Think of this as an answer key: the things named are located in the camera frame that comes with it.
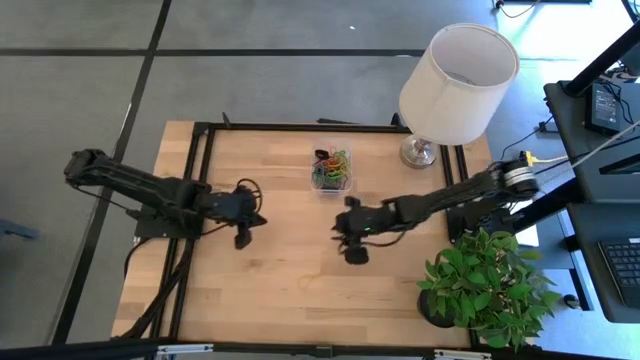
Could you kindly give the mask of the black diagonal stand beam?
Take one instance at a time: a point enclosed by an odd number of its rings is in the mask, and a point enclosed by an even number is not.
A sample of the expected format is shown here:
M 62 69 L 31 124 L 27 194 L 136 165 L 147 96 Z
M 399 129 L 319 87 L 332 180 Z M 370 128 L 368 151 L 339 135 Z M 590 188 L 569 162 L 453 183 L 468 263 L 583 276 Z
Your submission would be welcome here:
M 638 43 L 640 43 L 640 19 L 566 84 L 564 87 L 566 94 L 577 97 L 583 93 L 603 72 Z

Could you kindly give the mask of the white shade silver table lamp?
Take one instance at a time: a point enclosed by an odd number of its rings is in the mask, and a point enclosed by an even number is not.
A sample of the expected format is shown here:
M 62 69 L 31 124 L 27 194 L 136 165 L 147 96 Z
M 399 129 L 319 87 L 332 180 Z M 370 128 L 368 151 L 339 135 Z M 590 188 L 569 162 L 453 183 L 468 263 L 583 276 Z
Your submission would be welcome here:
M 399 95 L 399 115 L 411 131 L 399 150 L 403 163 L 427 168 L 436 145 L 465 145 L 483 135 L 519 69 L 515 47 L 489 27 L 456 23 L 439 30 Z

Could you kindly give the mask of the black keyboard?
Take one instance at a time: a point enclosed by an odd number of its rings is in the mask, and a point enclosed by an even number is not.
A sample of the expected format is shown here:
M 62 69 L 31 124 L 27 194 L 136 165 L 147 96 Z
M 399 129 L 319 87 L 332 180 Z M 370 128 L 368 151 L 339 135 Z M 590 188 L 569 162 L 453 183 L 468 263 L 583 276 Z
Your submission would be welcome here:
M 598 243 L 622 302 L 640 309 L 640 238 Z

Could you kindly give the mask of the black desk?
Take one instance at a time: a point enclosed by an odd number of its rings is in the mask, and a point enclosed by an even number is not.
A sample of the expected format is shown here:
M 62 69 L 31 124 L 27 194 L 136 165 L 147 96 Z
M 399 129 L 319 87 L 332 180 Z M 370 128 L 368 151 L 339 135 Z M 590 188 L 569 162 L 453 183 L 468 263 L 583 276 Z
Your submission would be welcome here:
M 606 319 L 640 324 L 640 309 L 622 302 L 598 247 L 601 241 L 640 238 L 640 204 L 570 204 L 567 211 Z
M 583 126 L 585 99 L 567 96 L 562 85 L 563 82 L 548 83 L 543 89 L 570 163 L 574 164 L 582 158 L 582 154 L 587 155 L 608 138 Z M 600 173 L 600 169 L 606 165 L 640 154 L 640 139 L 632 141 L 627 135 L 624 138 L 628 143 L 601 149 L 572 169 L 578 189 L 586 201 L 640 204 L 640 174 Z

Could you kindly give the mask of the green potted plant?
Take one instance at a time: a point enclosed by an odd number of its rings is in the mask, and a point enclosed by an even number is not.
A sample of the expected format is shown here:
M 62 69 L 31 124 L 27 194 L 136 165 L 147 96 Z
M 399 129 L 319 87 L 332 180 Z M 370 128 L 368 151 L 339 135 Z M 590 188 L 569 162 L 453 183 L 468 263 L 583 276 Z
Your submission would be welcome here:
M 471 330 L 493 348 L 517 351 L 543 330 L 562 295 L 532 265 L 541 254 L 521 250 L 505 231 L 466 231 L 425 262 L 417 308 L 432 325 Z

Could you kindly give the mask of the person's shoe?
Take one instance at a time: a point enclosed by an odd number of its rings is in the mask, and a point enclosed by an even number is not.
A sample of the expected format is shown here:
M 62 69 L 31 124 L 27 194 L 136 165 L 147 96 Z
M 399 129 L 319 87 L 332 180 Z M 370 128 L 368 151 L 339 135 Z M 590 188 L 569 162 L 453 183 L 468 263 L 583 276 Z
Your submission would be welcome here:
M 601 81 L 606 81 L 606 82 L 615 83 L 615 84 L 635 83 L 638 80 L 638 78 L 639 78 L 638 75 L 629 73 L 626 68 L 611 69 L 599 76 L 599 79 Z

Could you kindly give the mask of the black power box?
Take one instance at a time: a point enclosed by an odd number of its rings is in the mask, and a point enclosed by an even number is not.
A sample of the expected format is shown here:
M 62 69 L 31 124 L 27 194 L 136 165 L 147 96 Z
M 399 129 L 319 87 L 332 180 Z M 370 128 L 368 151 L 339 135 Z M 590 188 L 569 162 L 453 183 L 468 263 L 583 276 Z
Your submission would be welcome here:
M 593 83 L 586 96 L 584 127 L 601 135 L 612 136 L 622 129 L 624 112 L 621 91 L 610 83 Z

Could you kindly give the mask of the white sheet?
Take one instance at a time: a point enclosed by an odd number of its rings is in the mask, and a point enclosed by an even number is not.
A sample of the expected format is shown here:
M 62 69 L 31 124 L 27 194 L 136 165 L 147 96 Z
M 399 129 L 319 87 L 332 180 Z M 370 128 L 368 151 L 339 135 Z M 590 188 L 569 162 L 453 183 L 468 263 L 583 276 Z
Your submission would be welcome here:
M 538 247 L 539 237 L 537 226 L 532 225 L 524 230 L 521 230 L 515 234 L 516 240 L 520 246 L 526 247 Z

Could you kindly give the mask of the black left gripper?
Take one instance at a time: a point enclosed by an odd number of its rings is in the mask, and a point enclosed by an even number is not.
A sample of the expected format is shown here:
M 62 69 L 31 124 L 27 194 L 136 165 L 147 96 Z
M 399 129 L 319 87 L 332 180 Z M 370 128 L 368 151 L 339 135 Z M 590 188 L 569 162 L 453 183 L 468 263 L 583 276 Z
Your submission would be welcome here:
M 242 250 L 251 243 L 251 227 L 268 223 L 256 210 L 254 193 L 244 185 L 238 185 L 232 192 L 215 192 L 198 197 L 199 215 L 236 227 L 234 246 L 237 250 Z

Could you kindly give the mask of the clear plastic bin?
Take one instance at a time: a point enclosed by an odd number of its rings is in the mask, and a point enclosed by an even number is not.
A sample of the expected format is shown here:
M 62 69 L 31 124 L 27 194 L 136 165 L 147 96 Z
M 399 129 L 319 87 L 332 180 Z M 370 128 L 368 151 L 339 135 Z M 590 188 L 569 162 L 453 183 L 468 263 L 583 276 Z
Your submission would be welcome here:
M 348 180 L 348 182 L 345 184 L 345 189 L 342 191 L 322 191 L 319 189 L 320 185 L 315 185 L 312 183 L 312 172 L 314 171 L 314 164 L 317 162 L 320 162 L 320 160 L 318 160 L 315 155 L 314 155 L 314 150 L 315 149 L 325 149 L 328 151 L 328 148 L 330 146 L 335 146 L 339 152 L 343 151 L 346 152 L 348 154 L 348 158 L 350 160 L 350 167 L 351 167 L 351 175 L 350 175 L 350 179 Z M 316 191 L 319 194 L 323 194 L 323 195 L 346 195 L 348 194 L 352 187 L 353 187 L 353 183 L 354 183 L 354 179 L 355 176 L 353 175 L 353 156 L 352 156 L 352 149 L 350 147 L 349 142 L 345 139 L 345 138 L 336 138 L 336 137 L 319 137 L 316 138 L 313 142 L 312 142 L 312 146 L 311 146 L 311 150 L 310 150 L 310 187 L 312 190 Z M 325 176 L 326 178 L 329 179 L 335 179 L 335 170 L 336 168 L 333 168 L 334 171 L 331 172 L 330 176 Z

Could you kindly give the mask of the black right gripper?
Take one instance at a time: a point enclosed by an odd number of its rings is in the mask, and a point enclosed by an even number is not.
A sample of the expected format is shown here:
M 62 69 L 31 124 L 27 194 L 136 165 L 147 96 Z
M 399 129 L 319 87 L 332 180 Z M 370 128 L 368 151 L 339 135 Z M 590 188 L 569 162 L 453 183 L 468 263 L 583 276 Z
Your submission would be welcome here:
M 369 236 L 401 231 L 395 212 L 387 204 L 377 208 L 363 206 L 352 196 L 347 196 L 344 203 L 348 210 L 339 214 L 339 220 L 331 228 L 337 234 L 331 239 L 340 244 L 339 252 L 348 264 L 366 264 L 369 261 L 366 246 L 387 247 L 396 243 L 396 240 L 386 244 L 364 241 Z

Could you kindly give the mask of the black front crossbeam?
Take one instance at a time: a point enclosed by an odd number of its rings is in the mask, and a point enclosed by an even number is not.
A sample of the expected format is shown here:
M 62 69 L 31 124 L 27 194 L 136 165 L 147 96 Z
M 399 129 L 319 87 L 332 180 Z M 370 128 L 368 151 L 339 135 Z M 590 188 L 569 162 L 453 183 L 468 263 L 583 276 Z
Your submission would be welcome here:
M 266 353 L 306 355 L 312 358 L 318 345 L 249 344 L 249 343 L 192 343 L 173 342 L 168 338 L 152 339 L 112 339 L 108 341 L 55 344 L 37 347 L 0 349 L 0 360 L 132 360 L 156 356 L 159 345 L 171 344 L 213 344 L 213 352 L 207 353 Z M 381 356 L 418 357 L 434 360 L 435 349 L 439 347 L 387 347 L 387 346 L 343 346 L 334 347 L 334 357 L 339 356 Z M 493 349 L 479 345 L 471 349 L 451 349 L 490 353 L 492 360 L 621 360 L 618 358 L 545 351 L 527 347 L 514 352 L 511 349 Z

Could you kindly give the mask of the silver bracket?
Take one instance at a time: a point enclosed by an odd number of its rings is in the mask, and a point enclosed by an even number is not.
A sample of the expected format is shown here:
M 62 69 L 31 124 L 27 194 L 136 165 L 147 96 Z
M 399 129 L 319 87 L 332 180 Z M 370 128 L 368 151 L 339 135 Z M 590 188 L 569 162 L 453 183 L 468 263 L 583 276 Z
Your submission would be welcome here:
M 198 354 L 213 352 L 215 346 L 213 344 L 171 344 L 159 345 L 156 356 L 171 357 L 181 354 Z
M 434 360 L 492 360 L 490 353 L 461 351 L 451 349 L 435 349 Z

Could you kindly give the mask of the black monitor foot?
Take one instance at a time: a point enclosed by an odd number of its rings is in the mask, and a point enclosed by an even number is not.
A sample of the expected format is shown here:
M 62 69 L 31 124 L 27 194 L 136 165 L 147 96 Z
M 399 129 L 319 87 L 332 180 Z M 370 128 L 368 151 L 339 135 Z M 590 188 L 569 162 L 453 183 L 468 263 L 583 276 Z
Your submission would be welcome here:
M 599 169 L 601 175 L 640 174 L 640 153 L 610 163 Z

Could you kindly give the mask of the blue-grey object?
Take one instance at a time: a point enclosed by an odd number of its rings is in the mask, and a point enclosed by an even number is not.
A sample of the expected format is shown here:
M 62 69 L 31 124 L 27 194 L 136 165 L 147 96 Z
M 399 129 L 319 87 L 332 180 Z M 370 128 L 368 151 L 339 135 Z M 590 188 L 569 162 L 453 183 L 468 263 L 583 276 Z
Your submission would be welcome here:
M 9 235 L 34 240 L 39 237 L 40 233 L 36 229 L 25 227 L 6 219 L 0 219 L 0 239 Z

